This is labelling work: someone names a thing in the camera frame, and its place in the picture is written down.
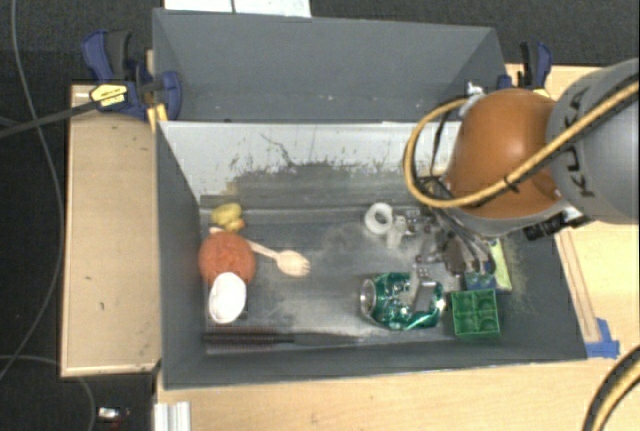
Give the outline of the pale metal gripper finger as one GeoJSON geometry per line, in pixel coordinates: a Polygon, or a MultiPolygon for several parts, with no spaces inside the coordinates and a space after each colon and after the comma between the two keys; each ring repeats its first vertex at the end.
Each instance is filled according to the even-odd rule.
{"type": "Polygon", "coordinates": [[[415,267],[411,274],[411,310],[414,313],[428,312],[439,283],[424,267],[415,267]]]}
{"type": "Polygon", "coordinates": [[[387,247],[397,249],[405,238],[414,237],[417,234],[419,220],[416,216],[396,214],[389,230],[387,231],[387,247]]]}

